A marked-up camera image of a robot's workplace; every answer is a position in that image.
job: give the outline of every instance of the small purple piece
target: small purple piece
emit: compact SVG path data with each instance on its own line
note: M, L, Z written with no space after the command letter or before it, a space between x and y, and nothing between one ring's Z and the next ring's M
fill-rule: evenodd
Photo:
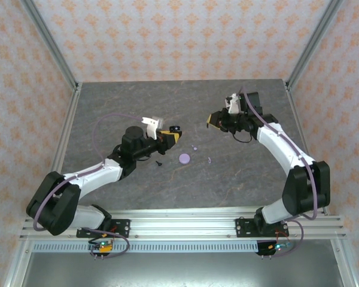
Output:
M182 164L188 164L190 162L190 156L188 154L181 154L179 156L179 162Z

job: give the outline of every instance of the black wire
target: black wire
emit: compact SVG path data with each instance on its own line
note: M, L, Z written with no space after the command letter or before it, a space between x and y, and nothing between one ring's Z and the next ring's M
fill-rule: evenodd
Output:
M103 237L101 235L95 237L95 238L92 238L88 241L89 244L98 244L98 242L95 242L95 240L99 240L99 239L103 239Z
M151 158L151 154L148 155L148 158L144 158L143 160L137 160L137 161L145 161L145 160L149 160Z
M251 142L251 140L252 140L251 134L250 134L250 140L249 140L248 142L240 141L239 139L237 139L237 138L235 137L235 135L233 135L233 138L234 138L237 142L242 142L243 144L248 144L248 143Z

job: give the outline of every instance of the patterned wallpaper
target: patterned wallpaper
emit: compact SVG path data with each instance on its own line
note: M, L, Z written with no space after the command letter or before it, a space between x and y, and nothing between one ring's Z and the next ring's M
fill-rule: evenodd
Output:
M71 89L19 0L0 1L0 286L48 172Z
M287 79L329 0L36 0L79 81Z
M311 154L331 167L329 209L345 216L359 268L359 0L342 4L293 97Z

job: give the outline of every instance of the black bracket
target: black bracket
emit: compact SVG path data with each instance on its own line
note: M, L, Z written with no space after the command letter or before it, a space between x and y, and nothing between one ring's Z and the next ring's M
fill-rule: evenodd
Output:
M112 219L110 221L109 226L110 226L110 229L107 231L122 235L123 237L126 237L126 238L129 237L130 219ZM80 230L77 230L77 233L76 233L77 238L94 238L94 237L97 237L98 235L99 235L99 233L92 233L83 228Z
M254 222L253 218L243 218L240 217L235 220L235 231L237 234L237 237L276 237L276 231L281 231L285 233L287 236L288 233L288 226L286 223L282 224L280 222L268 225L265 232L262 232L262 234L258 231L258 228ZM285 237L282 233L278 233L278 237Z

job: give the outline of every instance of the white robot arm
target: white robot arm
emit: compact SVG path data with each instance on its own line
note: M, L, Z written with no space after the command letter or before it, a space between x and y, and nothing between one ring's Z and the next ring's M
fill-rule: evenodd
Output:
M287 175L282 197L257 210L254 219L261 233L271 228L273 224L313 209L311 179L306 172L305 162L313 170L318 207L327 206L330 202L330 169L324 161L317 163L297 147L273 115L263 115L258 93L249 93L247 96L257 114L269 126L265 126L249 109L244 94L232 94L227 97L226 108L211 114L207 124L233 135L243 130L249 132L272 153Z
M78 201L105 184L127 177L136 169L136 162L142 157L148 157L156 151L165 154L182 135L178 126L172 126L169 130L159 130L160 120L142 118L142 122L148 125L146 137L140 127L127 128L121 144L116 146L103 162L65 175L58 172L49 173L28 204L27 214L35 219L45 201L37 222L52 235L61 234L72 227L104 227L111 216L99 206L79 206ZM57 196L47 200L48 195L63 181L67 183L56 192Z

